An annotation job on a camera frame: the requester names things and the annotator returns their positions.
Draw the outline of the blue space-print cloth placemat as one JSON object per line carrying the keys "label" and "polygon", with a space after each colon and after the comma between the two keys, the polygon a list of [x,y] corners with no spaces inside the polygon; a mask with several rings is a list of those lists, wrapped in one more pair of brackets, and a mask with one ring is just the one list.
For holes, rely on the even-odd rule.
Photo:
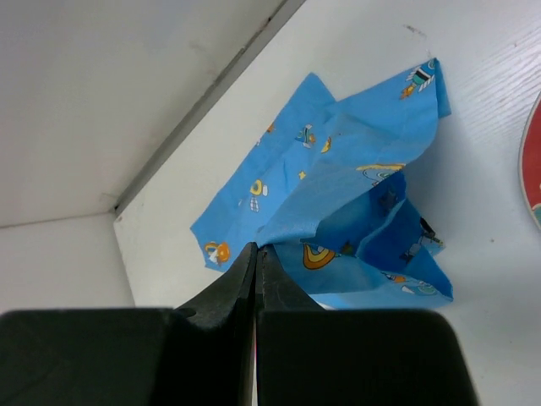
{"label": "blue space-print cloth placemat", "polygon": [[193,223],[205,264],[225,271],[249,243],[338,310],[449,304],[443,241],[407,198],[404,168],[451,112],[431,58],[337,100],[308,74]]}

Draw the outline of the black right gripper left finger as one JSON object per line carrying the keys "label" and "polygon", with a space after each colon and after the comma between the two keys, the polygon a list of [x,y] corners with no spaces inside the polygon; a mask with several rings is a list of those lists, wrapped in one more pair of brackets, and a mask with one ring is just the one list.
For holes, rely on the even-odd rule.
{"label": "black right gripper left finger", "polygon": [[251,400],[255,244],[177,308],[1,317],[4,405],[241,405]]}

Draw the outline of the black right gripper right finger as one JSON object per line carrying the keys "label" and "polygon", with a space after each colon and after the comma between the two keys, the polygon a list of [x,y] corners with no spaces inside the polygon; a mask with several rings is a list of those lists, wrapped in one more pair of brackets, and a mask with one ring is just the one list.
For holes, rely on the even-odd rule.
{"label": "black right gripper right finger", "polygon": [[261,405],[475,405],[448,321],[429,310],[325,310],[271,246],[255,268]]}

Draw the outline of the red and teal plate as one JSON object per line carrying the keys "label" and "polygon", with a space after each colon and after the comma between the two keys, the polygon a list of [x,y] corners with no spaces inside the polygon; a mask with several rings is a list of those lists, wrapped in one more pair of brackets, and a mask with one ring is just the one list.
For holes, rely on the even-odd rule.
{"label": "red and teal plate", "polygon": [[540,228],[540,95],[532,106],[522,133],[518,171],[528,213]]}

